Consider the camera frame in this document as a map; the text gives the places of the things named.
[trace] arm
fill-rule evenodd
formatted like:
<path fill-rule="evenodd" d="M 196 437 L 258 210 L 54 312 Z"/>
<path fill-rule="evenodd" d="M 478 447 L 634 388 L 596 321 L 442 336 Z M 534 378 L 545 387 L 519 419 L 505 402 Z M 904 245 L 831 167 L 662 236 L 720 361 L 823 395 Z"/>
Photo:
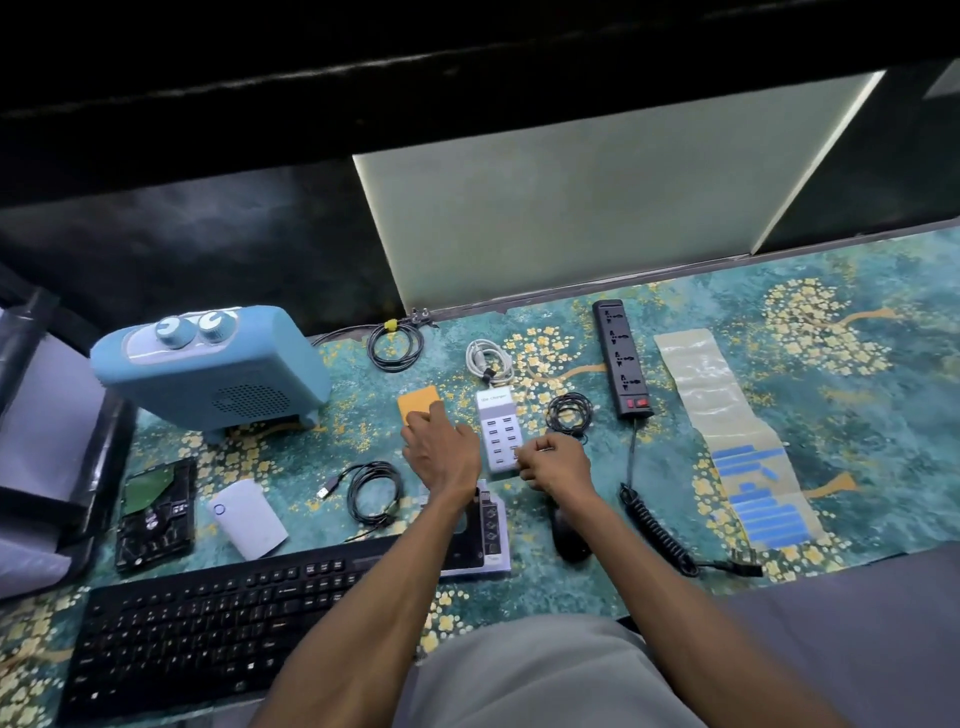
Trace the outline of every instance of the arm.
<path fill-rule="evenodd" d="M 480 475 L 476 434 L 451 426 L 442 403 L 407 421 L 403 455 L 430 489 L 430 502 L 300 641 L 251 728 L 391 724 L 450 537 Z"/>
<path fill-rule="evenodd" d="M 523 479 L 555 499 L 587 541 L 664 677 L 710 728 L 848 725 L 597 496 L 576 440 L 549 433 L 524 445 L 518 459 Z"/>

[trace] white cable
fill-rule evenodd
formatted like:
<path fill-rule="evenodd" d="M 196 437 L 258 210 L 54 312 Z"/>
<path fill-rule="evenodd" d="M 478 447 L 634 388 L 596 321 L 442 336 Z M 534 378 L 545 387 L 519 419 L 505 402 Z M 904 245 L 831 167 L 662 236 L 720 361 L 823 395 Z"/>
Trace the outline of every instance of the white cable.
<path fill-rule="evenodd" d="M 514 380 L 514 360 L 490 339 L 476 339 L 467 344 L 467 369 L 472 375 L 483 378 L 490 367 L 487 357 L 499 361 L 499 371 L 490 380 L 490 386 L 509 384 Z"/>

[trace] desk mat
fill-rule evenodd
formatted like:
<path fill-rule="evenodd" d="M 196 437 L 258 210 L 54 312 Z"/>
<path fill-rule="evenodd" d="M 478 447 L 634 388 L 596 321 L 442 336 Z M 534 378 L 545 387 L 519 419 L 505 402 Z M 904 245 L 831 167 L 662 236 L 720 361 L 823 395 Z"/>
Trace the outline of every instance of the desk mat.
<path fill-rule="evenodd" d="M 960 538 L 958 230 L 443 322 L 424 330 L 423 358 L 401 374 L 377 371 L 358 342 L 324 345 L 318 356 L 334 388 L 314 430 L 255 425 L 212 449 L 199 433 L 141 413 L 128 472 L 197 455 L 201 501 L 238 478 L 256 478 L 290 532 L 281 547 L 286 552 L 357 533 L 342 496 L 321 504 L 316 492 L 350 463 L 388 459 L 410 486 L 393 529 L 402 530 L 416 516 L 419 498 L 400 455 L 396 397 L 434 384 L 451 419 L 476 425 L 477 381 L 464 368 L 464 349 L 483 337 L 502 343 L 523 372 L 516 394 L 525 436 L 542 430 L 543 408 L 555 395 L 575 390 L 593 401 L 587 453 L 594 483 L 619 509 L 616 487 L 631 433 L 610 406 L 590 311 L 593 301 L 611 298 L 624 300 L 658 413 L 641 433 L 635 480 L 656 516 L 708 559 L 745 545 L 653 340 L 658 333 L 708 328 L 754 412 L 782 439 L 826 531 L 817 543 L 762 552 L 764 579 L 712 574 L 701 581 L 706 589 L 755 589 Z M 516 476 L 489 482 L 507 505 L 513 573 L 441 586 L 424 625 L 423 652 L 461 630 L 505 619 L 625 613 L 596 559 L 571 567 L 556 555 L 539 494 Z M 364 494 L 371 508 L 387 497 L 387 488 L 373 486 Z M 137 578 L 239 560 L 206 509 L 197 513 L 193 554 Z M 116 580 L 104 549 L 82 586 L 0 608 L 0 725 L 42 725 L 52 717 L 84 590 Z"/>

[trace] hand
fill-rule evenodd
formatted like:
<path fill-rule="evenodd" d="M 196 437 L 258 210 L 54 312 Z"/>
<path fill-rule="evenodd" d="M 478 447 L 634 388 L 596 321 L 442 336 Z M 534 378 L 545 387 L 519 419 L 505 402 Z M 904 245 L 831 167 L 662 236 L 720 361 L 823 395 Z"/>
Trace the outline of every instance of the hand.
<path fill-rule="evenodd" d="M 480 477 L 480 438 L 469 425 L 451 425 L 441 401 L 430 405 L 429 414 L 408 414 L 407 425 L 400 431 L 407 443 L 403 457 L 430 491 L 430 499 L 443 494 L 456 507 L 466 508 Z"/>
<path fill-rule="evenodd" d="M 596 496 L 590 479 L 590 460 L 575 438 L 548 432 L 530 440 L 516 452 L 520 477 L 545 491 L 564 510 Z"/>

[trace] power socket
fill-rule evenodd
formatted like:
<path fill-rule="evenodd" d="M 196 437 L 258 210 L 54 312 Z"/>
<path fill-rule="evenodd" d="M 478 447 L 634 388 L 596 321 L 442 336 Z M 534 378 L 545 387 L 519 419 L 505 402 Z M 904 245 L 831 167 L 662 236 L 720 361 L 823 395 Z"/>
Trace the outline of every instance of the power socket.
<path fill-rule="evenodd" d="M 634 335 L 630 331 L 627 312 L 619 299 L 598 301 L 593 305 L 593 317 L 597 322 L 600 348 L 607 362 L 607 374 L 613 393 L 617 417 L 650 417 L 650 391 L 640 369 L 640 357 L 636 353 Z"/>
<path fill-rule="evenodd" d="M 516 418 L 514 391 L 495 387 L 477 392 L 480 431 L 487 450 L 487 468 L 491 473 L 516 469 L 516 450 L 523 445 L 520 423 Z"/>

